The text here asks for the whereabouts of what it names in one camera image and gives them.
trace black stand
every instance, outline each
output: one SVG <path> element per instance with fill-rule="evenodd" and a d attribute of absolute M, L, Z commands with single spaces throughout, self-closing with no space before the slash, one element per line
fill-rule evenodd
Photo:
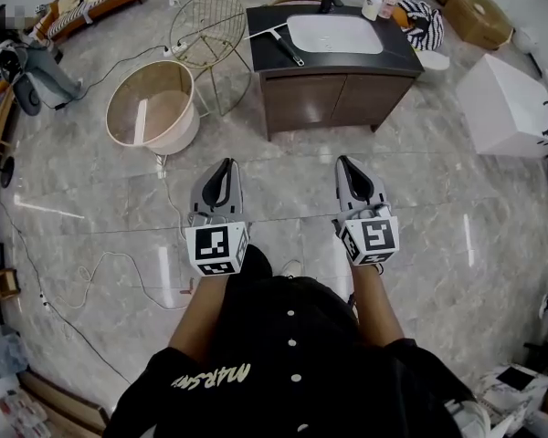
<path fill-rule="evenodd" d="M 6 158 L 0 172 L 0 183 L 2 184 L 2 188 L 7 188 L 12 180 L 12 175 L 15 172 L 15 158 L 12 156 Z"/>

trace shoe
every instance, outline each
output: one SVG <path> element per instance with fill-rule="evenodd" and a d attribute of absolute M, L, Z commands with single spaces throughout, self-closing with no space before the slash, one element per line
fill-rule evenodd
<path fill-rule="evenodd" d="M 302 276 L 302 263 L 296 259 L 291 259 L 286 265 L 284 265 L 280 275 L 284 277 Z"/>

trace black countertop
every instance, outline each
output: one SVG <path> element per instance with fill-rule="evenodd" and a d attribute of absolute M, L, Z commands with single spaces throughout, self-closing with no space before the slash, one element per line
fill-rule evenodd
<path fill-rule="evenodd" d="M 293 15 L 313 15 L 317 13 L 318 5 L 275 5 L 249 8 L 248 29 L 253 35 L 270 27 L 285 23 Z M 299 67 L 281 50 L 274 37 L 270 34 L 253 37 L 250 40 L 254 71 L 275 70 L 304 70 L 332 68 L 346 68 L 349 71 L 369 71 L 378 74 L 417 77 L 424 71 L 410 46 L 406 36 L 393 19 L 378 17 L 369 21 L 361 16 L 361 7 L 342 6 L 334 7 L 330 14 L 359 16 L 374 27 L 384 50 L 377 55 L 345 54 L 332 52 L 304 52 L 294 44 L 290 38 L 288 26 L 279 27 L 276 31 L 287 41 L 304 60 L 304 67 Z"/>

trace marble floor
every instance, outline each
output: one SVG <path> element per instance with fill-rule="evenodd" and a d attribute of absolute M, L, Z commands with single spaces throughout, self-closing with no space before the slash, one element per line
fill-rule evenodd
<path fill-rule="evenodd" d="M 118 59 L 168 44 L 177 10 L 168 0 L 143 1 L 71 37 L 61 66 L 89 84 Z M 307 275 L 347 297 L 349 270 L 330 224 L 339 210 L 332 167 L 339 154 L 365 162 L 384 179 L 400 220 L 401 251 L 384 275 L 395 311 L 408 336 L 471 384 L 485 369 L 519 358 L 522 342 L 536 332 L 548 287 L 548 186 L 542 162 L 475 153 L 454 87 L 484 52 L 445 25 L 441 51 L 451 56 L 451 69 L 436 84 L 412 87 L 376 134 L 359 127 L 303 130 L 268 142 L 254 76 L 237 108 L 224 118 L 204 117 L 195 141 L 169 157 L 166 180 L 186 213 L 195 178 L 220 158 L 236 158 L 252 242 L 275 269 L 297 258 Z M 240 51 L 251 63 L 247 42 Z M 130 381 L 166 345 L 183 311 L 147 299 L 132 263 L 121 257 L 103 261 L 82 308 L 63 299 L 81 303 L 86 282 L 79 266 L 90 271 L 110 251 L 134 257 L 160 303 L 182 307 L 189 300 L 180 291 L 193 273 L 157 162 L 149 151 L 116 145 L 105 127 L 119 80 L 162 59 L 160 52 L 122 64 L 81 102 L 33 118 L 22 114 L 13 138 L 16 176 L 0 191 L 47 299 Z M 532 72 L 511 46 L 495 55 Z M 217 84 L 227 97 L 244 74 L 235 60 L 221 68 Z M 209 86 L 205 80 L 199 87 L 207 99 Z M 126 381 L 43 309 L 34 269 L 1 207 L 0 241 L 22 287 L 20 297 L 4 303 L 5 319 L 20 331 L 32 368 L 111 409 Z"/>

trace striped cloth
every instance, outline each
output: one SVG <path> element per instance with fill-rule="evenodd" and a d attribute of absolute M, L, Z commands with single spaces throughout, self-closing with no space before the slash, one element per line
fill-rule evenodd
<path fill-rule="evenodd" d="M 442 44 L 445 28 L 442 24 L 440 10 L 433 10 L 424 2 L 398 0 L 398 6 L 404 11 L 412 27 L 403 27 L 408 42 L 417 50 L 435 50 Z"/>
<path fill-rule="evenodd" d="M 48 38 L 51 39 L 61 32 L 69 23 L 83 17 L 90 9 L 101 5 L 107 0 L 94 0 L 93 2 L 81 2 L 79 6 L 76 6 L 71 11 L 61 15 L 57 21 L 55 21 L 47 31 Z"/>

